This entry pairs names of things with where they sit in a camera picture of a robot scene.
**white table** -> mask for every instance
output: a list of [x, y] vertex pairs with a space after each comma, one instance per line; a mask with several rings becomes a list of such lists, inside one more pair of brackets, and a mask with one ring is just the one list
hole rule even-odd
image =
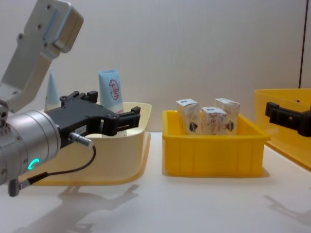
[[0, 186], [0, 233], [310, 233], [311, 174], [265, 148], [266, 177], [161, 174], [162, 134], [152, 133], [145, 174], [104, 187]]

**black cable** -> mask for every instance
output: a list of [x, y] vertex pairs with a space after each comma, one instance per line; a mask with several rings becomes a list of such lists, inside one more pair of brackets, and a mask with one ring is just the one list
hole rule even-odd
[[32, 176], [30, 178], [28, 178], [27, 180], [29, 181], [29, 184], [33, 184], [35, 182], [38, 182], [48, 176], [55, 176], [55, 175], [61, 175], [61, 174], [67, 174], [67, 173], [72, 173], [72, 172], [76, 172], [76, 171], [80, 171], [84, 168], [86, 168], [87, 166], [89, 166], [95, 159], [96, 157], [96, 147], [93, 146], [93, 156], [92, 158], [90, 159], [90, 161], [88, 161], [85, 165], [81, 166], [81, 167], [78, 167], [76, 169], [72, 169], [72, 170], [66, 170], [66, 171], [57, 171], [57, 172], [51, 172], [51, 173], [48, 173], [48, 172], [43, 172], [43, 173], [40, 173], [38, 175], [35, 175], [35, 176]]

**metal cylinder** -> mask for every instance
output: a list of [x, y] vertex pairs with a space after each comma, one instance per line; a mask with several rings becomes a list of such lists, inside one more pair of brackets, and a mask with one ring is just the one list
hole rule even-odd
[[0, 185], [54, 158], [60, 135], [53, 120], [40, 111], [8, 117], [0, 129]]

